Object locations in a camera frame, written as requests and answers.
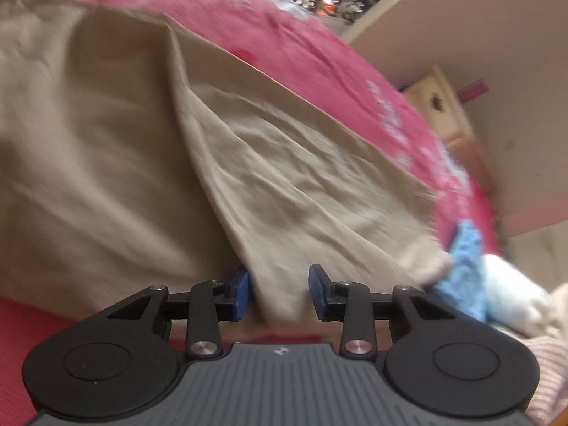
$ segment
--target pink bedsheet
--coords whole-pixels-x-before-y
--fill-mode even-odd
[[[497,252],[491,208],[477,185],[404,97],[313,16],[287,0],[95,1],[163,12],[271,76],[435,189],[435,227],[444,245],[457,220],[472,219],[485,252]],[[67,322],[2,300],[0,318],[0,424],[15,426],[33,413],[19,376],[23,357]]]

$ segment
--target wooden furniture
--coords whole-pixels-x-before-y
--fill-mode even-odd
[[[485,152],[442,70],[433,66],[431,73],[404,91],[404,96],[481,189],[493,193],[495,178]]]

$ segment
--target drawer handle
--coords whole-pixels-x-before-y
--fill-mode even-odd
[[[438,112],[444,112],[444,105],[442,104],[442,98],[436,93],[432,94],[430,99],[430,105]]]

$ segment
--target wheel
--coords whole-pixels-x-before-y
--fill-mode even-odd
[[[375,3],[375,0],[318,0],[315,13],[321,16],[338,17],[352,24]]]

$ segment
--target pink sticker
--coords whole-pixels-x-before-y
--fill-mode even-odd
[[[462,104],[465,104],[466,102],[472,101],[488,91],[489,87],[487,84],[483,80],[478,80],[459,90],[457,96],[459,101]]]

